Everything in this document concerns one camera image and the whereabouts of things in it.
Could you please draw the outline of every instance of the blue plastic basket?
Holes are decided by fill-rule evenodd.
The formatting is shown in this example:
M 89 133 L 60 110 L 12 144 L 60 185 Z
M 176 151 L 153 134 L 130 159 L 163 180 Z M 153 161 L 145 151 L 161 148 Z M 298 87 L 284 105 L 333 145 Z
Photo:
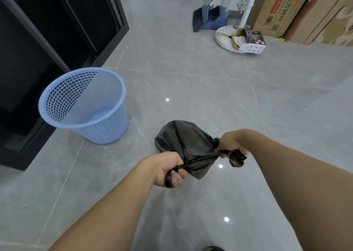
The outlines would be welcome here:
M 117 73 L 98 67 L 71 71 L 54 80 L 39 99 L 39 113 L 56 128 L 71 129 L 106 144 L 127 129 L 126 87 Z

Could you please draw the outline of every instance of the forearm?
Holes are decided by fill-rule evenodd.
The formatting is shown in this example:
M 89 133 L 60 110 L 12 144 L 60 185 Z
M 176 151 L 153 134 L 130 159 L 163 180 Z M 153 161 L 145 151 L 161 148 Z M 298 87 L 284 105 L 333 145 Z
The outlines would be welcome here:
M 347 250 L 353 175 L 256 131 L 241 134 L 240 144 L 254 156 L 303 249 Z
M 130 250 L 157 168 L 140 162 L 51 247 L 54 250 Z

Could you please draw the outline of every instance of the red label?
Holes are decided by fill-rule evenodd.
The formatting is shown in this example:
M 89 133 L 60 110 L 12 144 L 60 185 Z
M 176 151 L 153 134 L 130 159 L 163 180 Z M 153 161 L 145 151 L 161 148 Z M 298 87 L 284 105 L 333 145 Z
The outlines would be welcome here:
M 283 0 L 276 0 L 275 4 L 273 4 L 273 7 L 272 7 L 270 13 L 272 13 L 272 14 L 276 13 L 278 11 L 278 8 L 280 7 L 282 1 Z

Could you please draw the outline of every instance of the broom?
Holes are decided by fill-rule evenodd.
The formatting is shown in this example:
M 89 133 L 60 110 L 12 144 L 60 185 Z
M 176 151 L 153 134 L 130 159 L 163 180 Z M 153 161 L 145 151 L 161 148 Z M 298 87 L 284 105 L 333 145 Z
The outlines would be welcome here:
M 213 4 L 216 2 L 216 0 L 213 0 L 210 4 L 202 5 L 201 8 L 198 8 L 197 10 L 194 10 L 194 13 L 192 15 L 192 30 L 194 32 L 199 31 L 205 23 L 208 21 L 208 11 L 210 8 L 213 6 Z

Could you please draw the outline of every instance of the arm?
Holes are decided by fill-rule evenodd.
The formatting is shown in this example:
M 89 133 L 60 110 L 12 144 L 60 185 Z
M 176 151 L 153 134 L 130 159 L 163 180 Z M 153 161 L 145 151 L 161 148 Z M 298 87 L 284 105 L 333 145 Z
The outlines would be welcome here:
M 251 152 L 304 250 L 353 249 L 353 174 L 250 129 L 225 133 L 224 149 Z
M 129 174 L 75 222 L 50 251 L 130 250 L 137 222 L 152 186 L 164 186 L 165 174 L 182 164 L 174 152 L 164 152 L 141 160 Z M 178 186 L 188 173 L 172 171 Z

